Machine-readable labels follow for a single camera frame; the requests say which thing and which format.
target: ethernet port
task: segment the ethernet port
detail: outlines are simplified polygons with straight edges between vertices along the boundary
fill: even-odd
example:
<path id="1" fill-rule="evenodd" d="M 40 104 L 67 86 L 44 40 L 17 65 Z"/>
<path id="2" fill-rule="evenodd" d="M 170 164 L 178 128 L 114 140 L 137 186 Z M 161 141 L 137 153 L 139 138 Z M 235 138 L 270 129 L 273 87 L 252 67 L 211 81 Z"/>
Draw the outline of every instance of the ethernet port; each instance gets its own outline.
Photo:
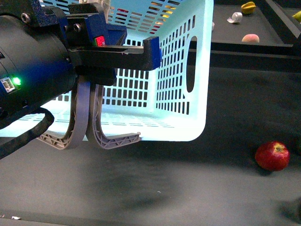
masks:
<path id="1" fill-rule="evenodd" d="M 7 93 L 10 93 L 11 91 L 16 89 L 13 82 L 11 81 L 11 79 L 9 77 L 0 79 L 0 81 L 1 81 L 2 85 L 4 86 Z"/>

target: plastic fruit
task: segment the plastic fruit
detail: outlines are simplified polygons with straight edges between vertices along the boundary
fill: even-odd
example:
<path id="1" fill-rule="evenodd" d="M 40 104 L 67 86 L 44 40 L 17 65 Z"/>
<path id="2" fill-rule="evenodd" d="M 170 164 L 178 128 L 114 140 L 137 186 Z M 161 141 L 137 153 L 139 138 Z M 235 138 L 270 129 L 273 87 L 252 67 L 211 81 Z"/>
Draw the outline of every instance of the plastic fruit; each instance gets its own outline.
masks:
<path id="1" fill-rule="evenodd" d="M 256 8 L 255 3 L 250 1 L 241 6 L 241 12 L 243 14 L 251 14 L 254 12 L 255 8 Z"/>
<path id="2" fill-rule="evenodd" d="M 247 34 L 243 37 L 242 41 L 258 43 L 260 41 L 260 39 L 257 34 Z"/>
<path id="3" fill-rule="evenodd" d="M 280 171 L 287 167 L 290 153 L 284 144 L 271 141 L 257 149 L 255 160 L 265 170 Z"/>
<path id="4" fill-rule="evenodd" d="M 295 18 L 299 23 L 301 23 L 301 11 L 293 15 L 293 18 Z"/>

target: yellow fruit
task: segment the yellow fruit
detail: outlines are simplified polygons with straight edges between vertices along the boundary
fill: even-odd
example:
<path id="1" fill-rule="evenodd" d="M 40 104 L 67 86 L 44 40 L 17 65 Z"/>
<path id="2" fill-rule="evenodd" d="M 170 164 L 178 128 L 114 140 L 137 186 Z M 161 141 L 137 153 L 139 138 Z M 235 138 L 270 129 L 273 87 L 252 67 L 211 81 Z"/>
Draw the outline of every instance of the yellow fruit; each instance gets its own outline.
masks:
<path id="1" fill-rule="evenodd" d="M 301 11 L 293 15 L 293 18 L 295 18 L 299 23 L 301 23 Z"/>
<path id="2" fill-rule="evenodd" d="M 256 8 L 255 3 L 250 1 L 241 6 L 241 11 L 243 14 L 251 14 L 254 12 L 255 8 Z"/>

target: dark table surface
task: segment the dark table surface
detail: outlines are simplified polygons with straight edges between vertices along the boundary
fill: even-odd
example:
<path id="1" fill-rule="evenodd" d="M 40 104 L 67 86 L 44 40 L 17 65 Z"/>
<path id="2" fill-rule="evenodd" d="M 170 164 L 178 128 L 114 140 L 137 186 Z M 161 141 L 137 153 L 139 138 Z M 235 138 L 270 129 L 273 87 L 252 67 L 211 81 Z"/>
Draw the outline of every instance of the dark table surface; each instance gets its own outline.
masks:
<path id="1" fill-rule="evenodd" d="M 300 122 L 301 74 L 210 68 L 199 138 L 110 151 L 88 142 L 58 151 L 34 140 L 0 161 L 0 214 L 23 226 L 298 225 Z M 292 153 L 289 166 L 271 174 L 253 158 L 270 140 Z"/>
<path id="2" fill-rule="evenodd" d="M 260 45 L 283 44 L 280 37 L 268 22 L 259 8 L 254 13 L 243 16 L 238 24 L 231 24 L 227 21 L 235 12 L 241 12 L 240 6 L 215 5 L 213 22 L 215 24 L 212 32 L 213 42 L 226 42 L 241 44 L 242 38 L 247 34 L 257 34 L 260 38 Z"/>

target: screw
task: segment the screw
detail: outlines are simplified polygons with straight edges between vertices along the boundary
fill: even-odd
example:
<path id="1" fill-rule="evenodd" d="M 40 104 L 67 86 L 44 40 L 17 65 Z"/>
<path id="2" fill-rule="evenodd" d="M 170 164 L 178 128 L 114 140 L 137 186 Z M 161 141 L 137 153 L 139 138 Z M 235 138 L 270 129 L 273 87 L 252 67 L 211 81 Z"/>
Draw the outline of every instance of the screw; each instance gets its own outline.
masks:
<path id="1" fill-rule="evenodd" d="M 31 22 L 30 16 L 27 13 L 22 13 L 21 14 L 21 20 L 25 23 L 25 24 L 29 24 Z"/>
<path id="2" fill-rule="evenodd" d="M 76 32 L 81 32 L 81 25 L 80 24 L 74 24 L 73 28 Z"/>

